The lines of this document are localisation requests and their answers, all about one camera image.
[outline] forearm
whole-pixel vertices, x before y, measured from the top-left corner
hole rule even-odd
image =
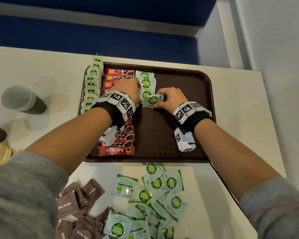
[[[105,109],[93,108],[47,133],[25,151],[43,155],[71,175],[111,124]]]
[[[207,156],[237,199],[259,183],[281,175],[261,157],[209,119],[194,130]]]

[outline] sleeve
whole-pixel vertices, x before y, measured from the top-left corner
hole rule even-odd
[[[68,174],[53,161],[20,152],[0,165],[0,238],[52,238],[56,197]]]
[[[299,190],[286,178],[260,183],[242,196],[239,206],[258,238],[299,239]]]

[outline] blue wall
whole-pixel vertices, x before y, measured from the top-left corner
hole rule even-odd
[[[0,46],[198,65],[195,38],[4,15]]]
[[[216,0],[0,0],[0,2],[203,27]]]

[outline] black wristband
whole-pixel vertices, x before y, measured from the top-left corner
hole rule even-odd
[[[182,128],[185,129],[188,132],[194,133],[194,129],[196,125],[203,119],[210,119],[211,116],[207,112],[195,112],[193,115],[187,118],[187,120],[183,123]]]
[[[96,108],[96,107],[102,107],[110,114],[110,116],[112,118],[112,125],[111,126],[121,127],[124,124],[122,113],[120,112],[120,110],[115,105],[110,104],[107,101],[105,101],[105,102],[96,102],[96,104],[94,104],[91,107],[91,109]]]

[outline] brown serving tray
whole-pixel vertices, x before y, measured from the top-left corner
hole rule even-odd
[[[151,66],[104,63],[104,68],[131,69],[155,73],[156,92],[160,88],[180,88],[189,101],[196,101],[213,113],[216,122],[213,92],[209,77],[197,70],[160,68]],[[84,97],[84,77],[80,104]],[[163,109],[148,109],[141,105],[133,114],[135,153],[133,156],[99,157],[98,146],[92,149],[84,162],[207,162],[199,148],[180,152],[174,136],[177,121]]]

